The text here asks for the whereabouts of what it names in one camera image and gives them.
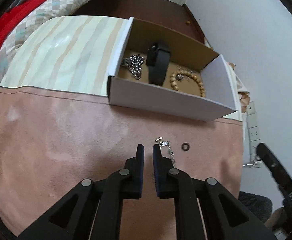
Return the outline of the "white cardboard box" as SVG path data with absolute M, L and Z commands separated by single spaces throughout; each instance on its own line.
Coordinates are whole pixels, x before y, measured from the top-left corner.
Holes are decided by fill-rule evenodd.
M 129 18 L 108 67 L 107 96 L 114 106 L 201 121 L 239 109 L 236 86 L 223 55 L 177 31 Z M 149 84 L 147 50 L 163 43 L 171 52 L 162 86 Z

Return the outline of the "white power strip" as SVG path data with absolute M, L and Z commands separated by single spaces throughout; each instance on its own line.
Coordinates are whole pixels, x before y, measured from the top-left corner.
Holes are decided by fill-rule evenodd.
M 260 131 L 258 123 L 258 114 L 253 101 L 251 101 L 247 106 L 246 128 L 248 131 L 247 136 L 249 140 L 249 162 L 244 164 L 243 167 L 260 168 L 261 160 L 259 159 L 256 153 L 256 147 L 261 142 Z

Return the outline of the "pink striped table cloth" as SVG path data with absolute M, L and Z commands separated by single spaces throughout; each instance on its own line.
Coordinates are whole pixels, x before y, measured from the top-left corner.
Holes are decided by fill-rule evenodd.
M 125 19 L 62 16 L 19 48 L 0 82 L 0 234 L 16 239 L 85 178 L 100 181 L 144 146 L 142 196 L 125 200 L 121 239 L 175 239 L 173 200 L 154 185 L 162 137 L 192 178 L 239 195 L 243 131 L 237 112 L 212 121 L 114 106 L 108 67 Z

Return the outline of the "black smart watch band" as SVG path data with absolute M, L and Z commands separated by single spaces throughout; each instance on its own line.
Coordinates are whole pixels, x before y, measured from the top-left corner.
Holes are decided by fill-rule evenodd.
M 170 62 L 171 52 L 168 46 L 155 42 L 147 50 L 146 65 L 149 70 L 149 84 L 162 86 Z

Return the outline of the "dark fuzzy clothing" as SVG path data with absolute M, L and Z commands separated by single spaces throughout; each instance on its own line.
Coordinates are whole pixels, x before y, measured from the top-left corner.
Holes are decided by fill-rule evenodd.
M 267 197 L 240 191 L 238 200 L 263 223 L 272 215 L 273 204 Z

